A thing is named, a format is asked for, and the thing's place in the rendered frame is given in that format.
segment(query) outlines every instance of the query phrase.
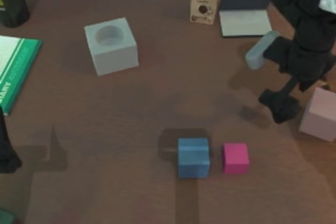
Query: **black bottle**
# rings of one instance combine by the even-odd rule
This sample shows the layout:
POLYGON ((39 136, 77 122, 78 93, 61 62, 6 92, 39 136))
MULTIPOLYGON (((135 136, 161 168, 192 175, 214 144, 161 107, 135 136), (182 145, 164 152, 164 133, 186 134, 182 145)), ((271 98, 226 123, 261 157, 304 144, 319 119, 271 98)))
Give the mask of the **black bottle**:
POLYGON ((26 0, 0 0, 0 23, 6 27, 18 27, 29 20, 26 0))

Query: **magenta block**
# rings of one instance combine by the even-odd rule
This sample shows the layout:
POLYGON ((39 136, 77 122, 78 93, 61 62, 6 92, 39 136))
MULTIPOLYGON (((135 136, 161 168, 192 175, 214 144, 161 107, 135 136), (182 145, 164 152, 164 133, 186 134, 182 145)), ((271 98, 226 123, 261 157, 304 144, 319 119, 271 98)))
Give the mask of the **magenta block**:
POLYGON ((247 173, 250 164, 247 144, 225 143, 222 149, 223 172, 225 174, 247 173))
POLYGON ((333 141, 336 138, 336 94, 315 88, 299 130, 329 142, 333 141))

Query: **small brown box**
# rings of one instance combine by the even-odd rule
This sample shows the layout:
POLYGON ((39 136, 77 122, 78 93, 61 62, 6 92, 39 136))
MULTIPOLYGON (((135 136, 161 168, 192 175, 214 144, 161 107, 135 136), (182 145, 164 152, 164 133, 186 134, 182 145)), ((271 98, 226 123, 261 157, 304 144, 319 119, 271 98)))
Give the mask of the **small brown box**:
POLYGON ((191 0, 190 21, 212 25, 216 17, 217 0, 191 0))

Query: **teal object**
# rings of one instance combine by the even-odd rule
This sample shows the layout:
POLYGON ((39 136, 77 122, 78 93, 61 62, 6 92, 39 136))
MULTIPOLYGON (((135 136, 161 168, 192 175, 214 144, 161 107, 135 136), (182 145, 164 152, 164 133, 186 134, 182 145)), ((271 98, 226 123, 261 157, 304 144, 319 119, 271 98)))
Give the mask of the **teal object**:
POLYGON ((180 138, 178 156, 179 178, 206 178, 209 176, 208 139, 180 138))
POLYGON ((9 212, 0 210, 0 224, 14 224, 15 216, 9 212))

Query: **table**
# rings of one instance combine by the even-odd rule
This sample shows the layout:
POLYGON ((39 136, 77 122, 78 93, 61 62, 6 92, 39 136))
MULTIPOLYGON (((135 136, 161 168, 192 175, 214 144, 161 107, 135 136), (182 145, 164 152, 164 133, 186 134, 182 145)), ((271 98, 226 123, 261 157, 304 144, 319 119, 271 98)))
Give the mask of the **table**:
MULTIPOLYGON (((300 117, 273 124, 258 105, 288 76, 271 62, 247 69, 256 38, 188 22, 190 0, 28 2, 29 22, 0 28, 44 42, 6 118, 24 167, 0 175, 0 208, 27 224, 336 223, 336 145, 298 133, 300 117), (140 67, 97 77, 83 28, 120 17, 140 67), (210 138, 208 179, 176 179, 181 136, 210 138), (248 144, 248 174, 222 174, 224 142, 248 144)), ((303 105, 311 96, 293 93, 303 105)))

